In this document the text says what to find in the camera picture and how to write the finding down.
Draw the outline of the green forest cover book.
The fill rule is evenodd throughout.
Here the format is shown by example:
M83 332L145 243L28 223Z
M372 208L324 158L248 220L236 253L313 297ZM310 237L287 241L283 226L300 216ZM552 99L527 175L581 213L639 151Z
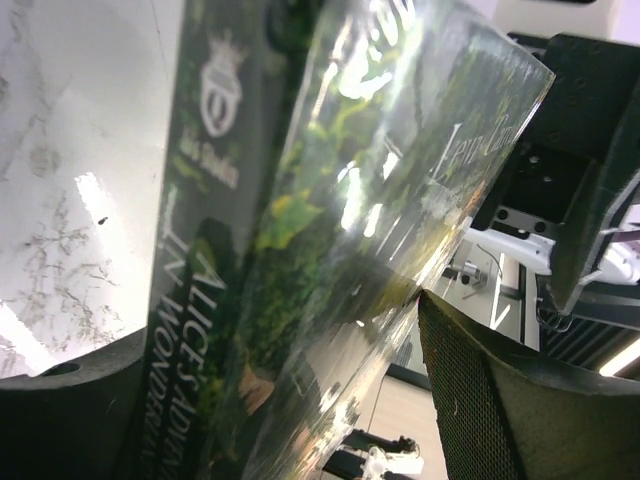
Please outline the green forest cover book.
M307 479L552 73L463 1L188 1L117 479Z

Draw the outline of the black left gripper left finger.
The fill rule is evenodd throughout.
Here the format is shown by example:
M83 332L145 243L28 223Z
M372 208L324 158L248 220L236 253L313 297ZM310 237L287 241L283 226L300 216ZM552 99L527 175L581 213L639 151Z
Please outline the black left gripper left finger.
M46 373L1 381L3 479L110 479L135 405L146 331Z

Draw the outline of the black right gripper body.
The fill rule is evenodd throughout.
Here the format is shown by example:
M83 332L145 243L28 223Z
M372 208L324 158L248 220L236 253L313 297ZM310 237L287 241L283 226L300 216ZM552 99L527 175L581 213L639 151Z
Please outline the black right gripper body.
M606 248L639 187L639 49L556 34L510 33L555 75L474 229L552 240L543 285L559 313L602 281Z

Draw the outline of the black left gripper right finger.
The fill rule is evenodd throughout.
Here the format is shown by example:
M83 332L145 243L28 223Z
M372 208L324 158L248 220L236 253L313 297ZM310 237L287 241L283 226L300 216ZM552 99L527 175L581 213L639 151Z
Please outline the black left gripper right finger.
M532 350L429 291L418 325L449 478L638 478L638 382Z

